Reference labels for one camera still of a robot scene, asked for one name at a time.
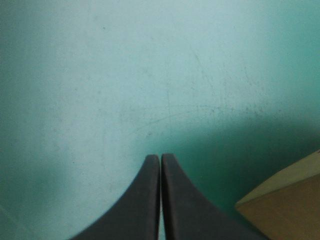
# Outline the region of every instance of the teal floor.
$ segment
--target teal floor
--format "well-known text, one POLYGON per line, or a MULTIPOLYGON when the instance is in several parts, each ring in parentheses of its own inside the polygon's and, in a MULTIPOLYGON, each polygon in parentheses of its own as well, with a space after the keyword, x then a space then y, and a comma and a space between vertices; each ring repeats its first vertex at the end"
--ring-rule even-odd
POLYGON ((0 239, 71 237, 161 153, 247 224, 319 123, 319 0, 0 0, 0 239))

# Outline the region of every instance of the green floor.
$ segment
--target green floor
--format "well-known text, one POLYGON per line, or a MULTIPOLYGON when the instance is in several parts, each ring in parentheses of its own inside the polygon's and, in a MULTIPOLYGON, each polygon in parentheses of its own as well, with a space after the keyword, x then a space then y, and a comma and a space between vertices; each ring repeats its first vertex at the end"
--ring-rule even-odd
POLYGON ((67 239, 165 152, 244 221, 319 122, 319 0, 0 0, 0 239, 67 239))

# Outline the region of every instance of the floor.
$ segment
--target floor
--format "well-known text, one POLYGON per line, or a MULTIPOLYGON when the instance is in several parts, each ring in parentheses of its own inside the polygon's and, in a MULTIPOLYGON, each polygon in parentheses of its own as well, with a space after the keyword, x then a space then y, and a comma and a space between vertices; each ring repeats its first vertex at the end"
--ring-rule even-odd
POLYGON ((250 227, 235 202, 320 148, 319 23, 318 0, 2 0, 0 239, 70 238, 161 153, 250 227))

